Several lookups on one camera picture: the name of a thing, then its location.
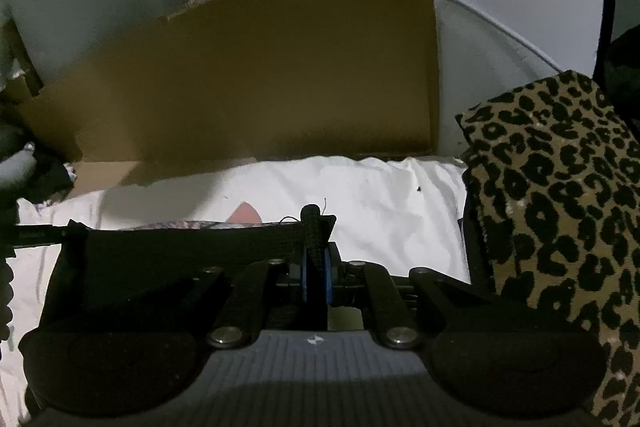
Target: leopard print fabric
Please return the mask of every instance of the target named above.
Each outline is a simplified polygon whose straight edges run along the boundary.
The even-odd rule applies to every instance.
[[[640,425],[640,146],[574,72],[458,116],[496,291],[593,332],[607,374],[591,412]]]

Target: white sheet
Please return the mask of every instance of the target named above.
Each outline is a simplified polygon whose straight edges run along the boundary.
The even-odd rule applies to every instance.
[[[113,230],[187,219],[226,221],[243,201],[269,222],[299,217],[308,203],[323,208],[326,200],[324,213],[337,216],[331,240],[344,261],[380,263],[392,275],[428,266],[468,282],[458,227],[466,198],[464,170],[460,161],[446,158],[385,163],[335,156],[262,162],[146,187],[92,192],[40,213],[20,201],[20,222],[66,225],[73,219]],[[26,416],[26,381],[17,343],[38,325],[59,252],[59,246],[31,248],[8,260],[14,271],[14,318],[11,338],[0,346],[0,412],[7,426]]]

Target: cardboard flap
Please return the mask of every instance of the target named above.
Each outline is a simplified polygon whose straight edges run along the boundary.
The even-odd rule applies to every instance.
[[[94,51],[20,106],[85,161],[431,152],[432,0],[209,0]]]

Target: wire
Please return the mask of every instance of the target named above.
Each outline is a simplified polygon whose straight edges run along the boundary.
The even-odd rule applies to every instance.
[[[279,225],[280,225],[280,224],[282,224],[282,222],[283,222],[285,219],[293,219],[294,221],[297,221],[298,223],[300,222],[300,220],[299,220],[297,217],[293,217],[293,216],[284,216],[281,220],[279,220],[279,221],[278,221],[278,224],[279,224]]]
[[[526,38],[524,38],[521,35],[518,35],[511,28],[509,28],[508,26],[505,26],[501,22],[497,21],[496,19],[491,17],[489,14],[484,13],[482,10],[476,8],[475,6],[471,6],[471,4],[468,4],[463,0],[447,0],[447,1],[450,1],[453,4],[457,4],[458,6],[460,6],[462,8],[465,8],[469,12],[471,12],[471,13],[475,14],[476,16],[480,17],[483,21],[488,22],[491,26],[494,26],[495,28],[499,29],[501,32],[506,33],[512,39],[517,41],[519,44],[523,45],[531,53],[533,53],[534,55],[538,56],[543,62],[546,62],[546,64],[549,67],[553,68],[558,73],[562,73],[564,71],[564,68],[561,68],[559,66],[559,64],[555,60],[553,60],[551,57],[549,57],[549,55],[547,55],[539,47],[537,47],[532,42],[527,41]]]

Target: black round pad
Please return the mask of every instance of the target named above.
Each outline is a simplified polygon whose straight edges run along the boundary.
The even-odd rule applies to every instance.
[[[471,406],[512,418],[579,406],[606,370],[596,339],[569,323],[517,307],[461,310],[437,336],[434,376]]]
[[[196,340],[166,311],[129,305],[28,333],[24,372],[39,401],[81,416],[121,416],[160,405],[187,384]]]

